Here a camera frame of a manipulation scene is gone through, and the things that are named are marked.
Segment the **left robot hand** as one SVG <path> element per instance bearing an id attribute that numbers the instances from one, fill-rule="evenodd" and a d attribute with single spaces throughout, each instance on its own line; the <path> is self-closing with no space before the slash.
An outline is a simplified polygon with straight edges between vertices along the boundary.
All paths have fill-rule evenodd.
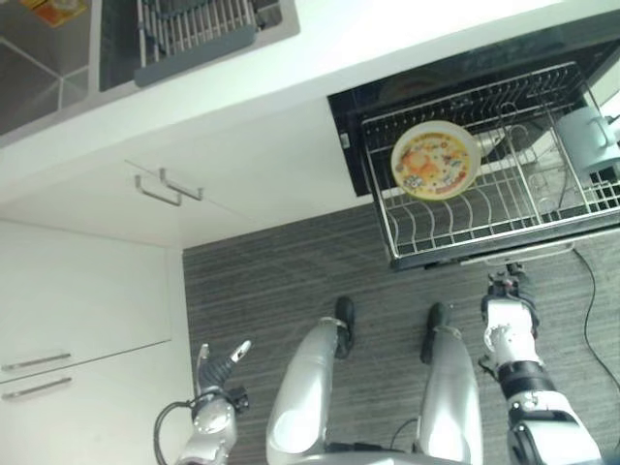
<path id="1" fill-rule="evenodd" d="M 243 341 L 229 355 L 213 356 L 208 343 L 201 345 L 196 363 L 196 393 L 211 388 L 223 389 L 233 369 L 252 348 L 250 340 Z"/>

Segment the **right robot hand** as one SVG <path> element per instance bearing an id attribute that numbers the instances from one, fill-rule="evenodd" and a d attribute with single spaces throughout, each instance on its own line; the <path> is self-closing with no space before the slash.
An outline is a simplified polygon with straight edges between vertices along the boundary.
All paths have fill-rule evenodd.
<path id="1" fill-rule="evenodd" d="M 540 319 L 537 315 L 533 284 L 521 263 L 508 263 L 506 271 L 488 275 L 487 294 L 482 298 L 480 310 L 483 320 L 488 322 L 489 307 L 501 299 L 521 302 L 529 311 L 532 320 L 531 333 L 538 338 Z"/>

